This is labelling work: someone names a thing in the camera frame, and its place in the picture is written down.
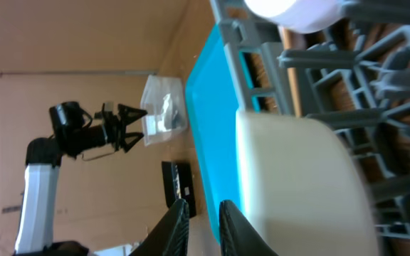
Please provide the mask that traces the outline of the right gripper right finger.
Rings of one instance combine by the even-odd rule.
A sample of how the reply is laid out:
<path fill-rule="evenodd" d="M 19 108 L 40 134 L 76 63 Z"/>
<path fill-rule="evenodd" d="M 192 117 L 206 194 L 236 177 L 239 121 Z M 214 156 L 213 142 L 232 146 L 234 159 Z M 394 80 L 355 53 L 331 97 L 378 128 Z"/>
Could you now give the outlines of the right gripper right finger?
<path fill-rule="evenodd" d="M 230 200 L 220 202 L 219 235 L 222 256 L 278 256 Z"/>

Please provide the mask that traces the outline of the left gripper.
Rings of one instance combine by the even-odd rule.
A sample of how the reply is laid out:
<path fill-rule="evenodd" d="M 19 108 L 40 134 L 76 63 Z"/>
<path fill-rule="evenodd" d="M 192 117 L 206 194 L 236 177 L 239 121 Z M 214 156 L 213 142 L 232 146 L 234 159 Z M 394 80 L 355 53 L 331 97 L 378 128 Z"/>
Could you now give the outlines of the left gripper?
<path fill-rule="evenodd" d="M 94 119 L 102 121 L 106 144 L 111 144 L 114 152 L 122 148 L 127 153 L 144 137 L 144 134 L 141 132 L 130 132 L 122 137 L 122 125 L 132 124 L 142 119 L 147 115 L 147 111 L 122 104 L 117 106 L 116 113 L 113 110 L 113 102 L 104 102 L 101 110 L 94 114 Z"/>

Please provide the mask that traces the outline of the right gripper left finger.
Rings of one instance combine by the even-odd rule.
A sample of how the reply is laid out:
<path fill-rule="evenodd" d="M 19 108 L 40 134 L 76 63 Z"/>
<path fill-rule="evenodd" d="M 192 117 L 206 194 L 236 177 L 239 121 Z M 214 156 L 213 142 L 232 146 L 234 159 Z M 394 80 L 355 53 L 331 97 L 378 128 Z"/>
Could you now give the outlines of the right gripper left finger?
<path fill-rule="evenodd" d="M 187 256 L 189 204 L 177 199 L 130 256 Z"/>

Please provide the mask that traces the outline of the white napkin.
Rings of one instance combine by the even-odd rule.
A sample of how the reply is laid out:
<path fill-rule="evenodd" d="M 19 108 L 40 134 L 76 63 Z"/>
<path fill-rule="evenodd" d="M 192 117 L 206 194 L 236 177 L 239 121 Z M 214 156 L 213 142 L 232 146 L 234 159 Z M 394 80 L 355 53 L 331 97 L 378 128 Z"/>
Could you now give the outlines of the white napkin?
<path fill-rule="evenodd" d="M 157 129 L 159 132 L 170 132 L 175 127 L 174 118 L 177 113 L 177 108 L 172 99 L 171 94 L 163 97 L 163 103 L 160 113 L 157 115 Z"/>

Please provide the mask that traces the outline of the teal plastic serving tray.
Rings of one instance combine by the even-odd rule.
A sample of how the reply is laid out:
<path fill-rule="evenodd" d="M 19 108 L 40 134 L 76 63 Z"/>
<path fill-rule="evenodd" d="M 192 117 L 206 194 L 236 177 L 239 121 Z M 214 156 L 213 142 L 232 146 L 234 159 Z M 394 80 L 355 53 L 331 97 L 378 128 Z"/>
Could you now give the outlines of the teal plastic serving tray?
<path fill-rule="evenodd" d="M 224 44 L 214 26 L 186 82 L 186 110 L 199 162 L 212 233 L 219 234 L 219 206 L 243 209 L 236 146 L 238 102 Z"/>

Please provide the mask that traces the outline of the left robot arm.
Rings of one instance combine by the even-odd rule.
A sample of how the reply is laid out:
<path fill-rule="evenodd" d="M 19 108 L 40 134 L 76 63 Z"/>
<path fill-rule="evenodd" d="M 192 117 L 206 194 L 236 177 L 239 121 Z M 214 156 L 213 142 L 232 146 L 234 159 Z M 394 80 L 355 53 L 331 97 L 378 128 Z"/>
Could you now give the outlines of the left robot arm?
<path fill-rule="evenodd" d="M 146 110 L 106 102 L 90 115 L 78 102 L 63 102 L 49 109 L 53 135 L 32 140 L 26 151 L 25 186 L 15 255 L 54 255 L 64 250 L 53 242 L 56 189 L 63 156 L 77 158 L 90 149 L 110 145 L 128 152 L 144 134 L 127 126 L 147 115 Z"/>

